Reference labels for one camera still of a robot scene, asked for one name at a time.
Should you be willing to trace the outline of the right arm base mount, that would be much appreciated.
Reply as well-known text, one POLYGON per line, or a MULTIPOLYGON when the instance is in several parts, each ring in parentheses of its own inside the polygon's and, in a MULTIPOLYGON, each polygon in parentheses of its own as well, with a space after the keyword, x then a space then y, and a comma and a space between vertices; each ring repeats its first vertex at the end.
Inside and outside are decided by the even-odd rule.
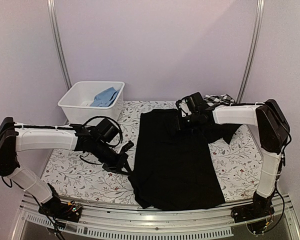
POLYGON ((231 209, 230 216, 235 223, 246 222, 270 216, 275 213, 272 202, 256 201, 249 204, 235 206, 231 209))

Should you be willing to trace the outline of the black long sleeve shirt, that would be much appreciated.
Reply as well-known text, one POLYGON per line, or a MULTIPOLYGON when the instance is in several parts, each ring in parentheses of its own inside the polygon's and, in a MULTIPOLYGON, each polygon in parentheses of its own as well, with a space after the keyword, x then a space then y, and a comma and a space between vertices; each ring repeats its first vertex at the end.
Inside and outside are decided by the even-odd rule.
POLYGON ((170 134, 176 109, 140 115, 134 169, 128 180, 135 201, 163 211, 210 209, 225 203, 209 144, 229 144, 238 124, 211 124, 170 134))

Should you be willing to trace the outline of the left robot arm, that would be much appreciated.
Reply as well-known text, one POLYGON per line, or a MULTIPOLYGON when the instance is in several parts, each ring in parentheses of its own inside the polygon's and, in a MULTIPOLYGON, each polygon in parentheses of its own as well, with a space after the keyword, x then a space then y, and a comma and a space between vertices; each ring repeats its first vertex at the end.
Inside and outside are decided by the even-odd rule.
POLYGON ((6 117, 0 125, 0 177, 8 178, 53 217, 76 210, 75 203, 62 203, 56 190, 18 162, 18 153, 40 149, 62 149, 95 156, 107 172, 129 175, 127 151, 120 125, 108 116, 94 116, 84 123, 66 126, 26 125, 6 117))

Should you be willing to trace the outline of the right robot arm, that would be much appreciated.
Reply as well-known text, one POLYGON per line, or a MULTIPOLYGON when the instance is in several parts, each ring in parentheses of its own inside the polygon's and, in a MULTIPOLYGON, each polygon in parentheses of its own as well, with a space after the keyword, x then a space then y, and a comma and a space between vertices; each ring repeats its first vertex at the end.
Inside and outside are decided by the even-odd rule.
POLYGON ((274 99, 256 103, 235 103, 220 99, 207 103, 199 92, 185 96, 175 103, 178 115, 172 123, 177 133, 212 125, 251 125, 258 129, 263 164, 253 203, 248 213, 259 218, 277 190, 282 168, 286 165, 285 149, 292 141, 290 126, 274 99))

